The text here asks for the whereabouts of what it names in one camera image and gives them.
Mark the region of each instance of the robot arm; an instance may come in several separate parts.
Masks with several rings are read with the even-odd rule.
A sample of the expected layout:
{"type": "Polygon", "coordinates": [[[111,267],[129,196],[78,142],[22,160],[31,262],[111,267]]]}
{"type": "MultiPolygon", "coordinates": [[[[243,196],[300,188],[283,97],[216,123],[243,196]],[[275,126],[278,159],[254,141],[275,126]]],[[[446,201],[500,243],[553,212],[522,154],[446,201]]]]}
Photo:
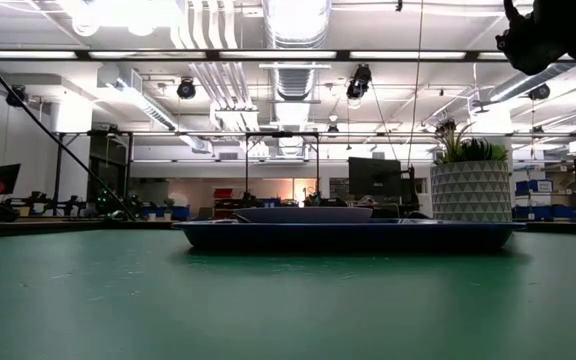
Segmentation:
{"type": "Polygon", "coordinates": [[[497,48],[515,69],[536,75],[566,53],[576,60],[576,1],[535,0],[526,16],[503,1],[510,26],[496,37],[497,48]]]}

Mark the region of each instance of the white geometric planter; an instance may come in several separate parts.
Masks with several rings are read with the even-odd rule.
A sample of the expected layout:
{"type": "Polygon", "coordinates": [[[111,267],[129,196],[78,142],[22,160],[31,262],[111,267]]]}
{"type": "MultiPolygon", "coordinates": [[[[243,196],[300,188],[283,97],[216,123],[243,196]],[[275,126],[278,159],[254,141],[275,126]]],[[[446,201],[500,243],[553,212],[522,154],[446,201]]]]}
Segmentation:
{"type": "Polygon", "coordinates": [[[512,222],[506,161],[443,164],[430,173],[435,219],[512,222]]]}

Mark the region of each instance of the blue tray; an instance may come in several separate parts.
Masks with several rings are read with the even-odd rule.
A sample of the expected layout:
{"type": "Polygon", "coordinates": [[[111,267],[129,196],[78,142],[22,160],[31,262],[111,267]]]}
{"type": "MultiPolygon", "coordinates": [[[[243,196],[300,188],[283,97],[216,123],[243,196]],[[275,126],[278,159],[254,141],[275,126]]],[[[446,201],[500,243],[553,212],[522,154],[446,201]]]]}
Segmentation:
{"type": "Polygon", "coordinates": [[[373,220],[363,224],[255,224],[231,220],[174,224],[197,248],[224,250],[490,250],[520,223],[373,220]]]}

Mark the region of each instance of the green table surface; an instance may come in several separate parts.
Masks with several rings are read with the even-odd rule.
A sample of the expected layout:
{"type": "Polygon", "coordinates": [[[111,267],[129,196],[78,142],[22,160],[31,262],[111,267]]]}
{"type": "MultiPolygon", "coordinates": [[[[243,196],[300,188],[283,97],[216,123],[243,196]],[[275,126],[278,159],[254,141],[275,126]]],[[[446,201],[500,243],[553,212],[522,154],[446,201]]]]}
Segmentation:
{"type": "Polygon", "coordinates": [[[576,359],[576,236],[488,255],[206,255],[0,238],[0,359],[576,359]]]}

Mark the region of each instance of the white wall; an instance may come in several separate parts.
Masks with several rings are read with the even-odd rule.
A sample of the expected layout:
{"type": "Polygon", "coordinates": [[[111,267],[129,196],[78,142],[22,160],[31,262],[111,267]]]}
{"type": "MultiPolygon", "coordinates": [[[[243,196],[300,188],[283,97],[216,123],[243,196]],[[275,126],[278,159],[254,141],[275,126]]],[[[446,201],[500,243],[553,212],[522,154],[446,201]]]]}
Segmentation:
{"type": "MultiPolygon", "coordinates": [[[[49,116],[43,114],[41,120],[50,128],[49,116]]],[[[31,191],[52,196],[56,152],[57,145],[32,119],[23,110],[9,107],[0,96],[0,165],[21,163],[15,197],[29,196],[31,191]]]]}

